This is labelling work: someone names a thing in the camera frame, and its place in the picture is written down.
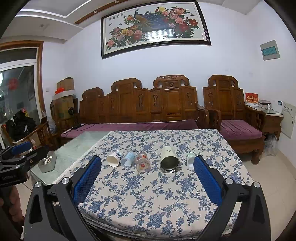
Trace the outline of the person's left hand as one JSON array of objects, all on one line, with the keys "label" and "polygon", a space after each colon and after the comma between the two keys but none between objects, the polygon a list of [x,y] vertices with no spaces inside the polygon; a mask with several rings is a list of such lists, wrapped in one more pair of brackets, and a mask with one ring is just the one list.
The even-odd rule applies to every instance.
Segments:
[{"label": "person's left hand", "polygon": [[1,188],[1,207],[18,232],[23,231],[24,217],[19,192],[15,185]]}]

